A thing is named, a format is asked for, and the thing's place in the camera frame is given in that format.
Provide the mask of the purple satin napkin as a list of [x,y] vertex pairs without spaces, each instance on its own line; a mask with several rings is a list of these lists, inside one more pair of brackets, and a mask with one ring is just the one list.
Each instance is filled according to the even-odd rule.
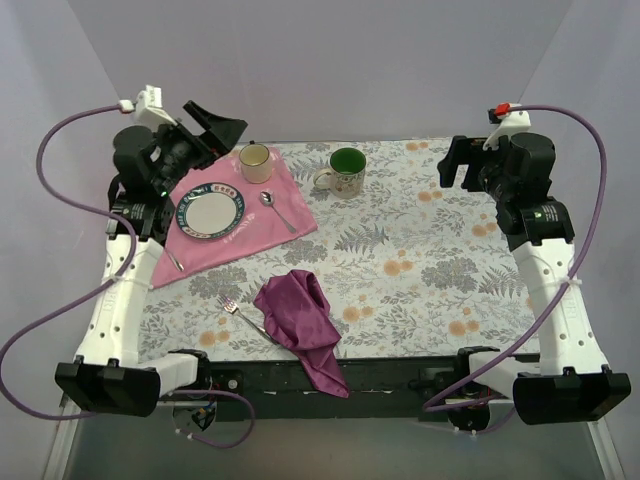
[[294,269],[270,278],[254,306],[264,315],[267,333],[298,358],[317,391],[349,397],[334,354],[341,335],[330,320],[330,304],[314,273]]

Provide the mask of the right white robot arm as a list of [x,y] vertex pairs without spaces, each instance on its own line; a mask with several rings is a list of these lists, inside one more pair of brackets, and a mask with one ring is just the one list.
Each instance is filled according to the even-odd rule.
[[496,203],[505,234],[531,299],[539,361],[525,364],[491,348],[461,351],[454,389],[475,397],[486,387],[511,399],[527,425],[597,421],[632,391],[627,374],[612,371],[591,328],[578,279],[574,230],[567,208],[549,194],[556,153],[535,133],[502,136],[494,147],[482,138],[456,136],[438,164],[440,184],[462,183]]

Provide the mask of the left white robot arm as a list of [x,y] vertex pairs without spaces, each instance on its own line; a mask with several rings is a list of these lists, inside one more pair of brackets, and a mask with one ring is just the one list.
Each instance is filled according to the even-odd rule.
[[180,121],[138,120],[113,139],[117,174],[108,191],[106,288],[73,361],[55,372],[56,384],[84,412],[146,417],[175,390],[193,400],[212,390],[202,351],[173,350],[147,363],[138,355],[146,297],[175,212],[170,194],[190,170],[230,153],[247,128],[246,121],[212,114],[193,101],[183,108],[201,134]]

